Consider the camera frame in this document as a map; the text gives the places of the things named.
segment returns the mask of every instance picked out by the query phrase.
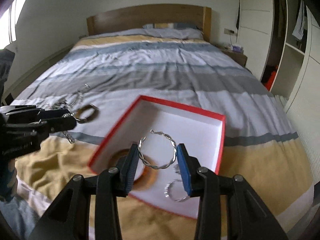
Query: striped bedsheet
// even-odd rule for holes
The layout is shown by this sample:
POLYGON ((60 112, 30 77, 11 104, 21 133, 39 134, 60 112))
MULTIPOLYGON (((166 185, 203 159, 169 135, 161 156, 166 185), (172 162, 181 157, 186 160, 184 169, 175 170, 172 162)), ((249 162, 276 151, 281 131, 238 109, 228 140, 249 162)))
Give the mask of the striped bedsheet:
MULTIPOLYGON (((24 198, 39 215, 47 207, 41 201, 50 203, 74 174, 92 175, 87 161, 139 95, 224 114, 220 174, 242 174, 285 231, 310 208, 313 180, 296 130, 262 84, 211 44, 153 37, 140 30, 88 37, 26 88, 14 104, 47 108, 63 96, 71 102, 84 84, 91 89, 81 105, 94 104, 100 114, 70 132, 79 141, 70 145, 61 134, 54 134, 42 143, 40 152, 16 161, 24 188, 27 185, 36 192, 24 198)), ((118 206, 124 239, 193 239, 194 220, 131 197, 119 200, 118 206)), ((222 223, 225 235, 225 214, 222 223)))

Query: closet shelf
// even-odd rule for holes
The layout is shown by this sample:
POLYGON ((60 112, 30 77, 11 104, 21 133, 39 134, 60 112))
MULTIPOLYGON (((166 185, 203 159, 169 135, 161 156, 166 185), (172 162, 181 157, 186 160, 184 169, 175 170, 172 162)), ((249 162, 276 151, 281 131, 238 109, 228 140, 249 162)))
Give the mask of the closet shelf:
POLYGON ((291 44, 289 44, 289 43, 287 43, 287 42, 286 42, 285 44, 286 44, 287 46, 289 46, 290 48, 294 49, 295 51, 299 52, 299 53, 302 54, 303 56, 305 55, 305 53, 304 53, 302 50, 296 48, 295 46, 293 46, 293 45, 291 45, 291 44))

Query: brown bangle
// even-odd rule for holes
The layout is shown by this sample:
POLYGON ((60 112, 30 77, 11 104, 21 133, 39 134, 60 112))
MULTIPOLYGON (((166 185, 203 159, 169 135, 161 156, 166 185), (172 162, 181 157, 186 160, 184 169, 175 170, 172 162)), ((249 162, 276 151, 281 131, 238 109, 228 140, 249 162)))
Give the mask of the brown bangle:
POLYGON ((98 116, 98 113, 99 113, 99 109, 94 106, 94 105, 85 105, 81 108, 79 108, 75 114, 74 114, 74 117, 75 119, 77 120, 78 123, 86 123, 86 122, 91 122, 93 119, 95 119, 97 116, 98 116), (81 114, 84 112, 84 111, 87 111, 89 109, 93 109, 93 113, 85 118, 80 118, 81 117, 81 114))

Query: wooden headboard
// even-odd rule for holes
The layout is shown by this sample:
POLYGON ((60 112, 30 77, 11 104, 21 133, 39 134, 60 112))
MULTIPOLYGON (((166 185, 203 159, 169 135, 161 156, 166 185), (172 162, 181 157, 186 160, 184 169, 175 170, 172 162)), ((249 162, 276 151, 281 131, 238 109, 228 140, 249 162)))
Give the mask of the wooden headboard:
POLYGON ((87 18, 89 35, 142 28, 148 23, 193 23, 210 41, 211 8, 187 4, 148 4, 107 11, 87 18))

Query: person's hand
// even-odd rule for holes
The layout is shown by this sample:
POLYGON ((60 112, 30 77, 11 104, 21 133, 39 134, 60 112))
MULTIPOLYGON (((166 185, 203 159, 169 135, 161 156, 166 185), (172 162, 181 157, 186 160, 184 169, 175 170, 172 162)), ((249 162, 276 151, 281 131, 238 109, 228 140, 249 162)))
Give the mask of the person's hand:
POLYGON ((0 160, 0 201, 9 202, 17 193, 18 180, 15 160, 0 160))

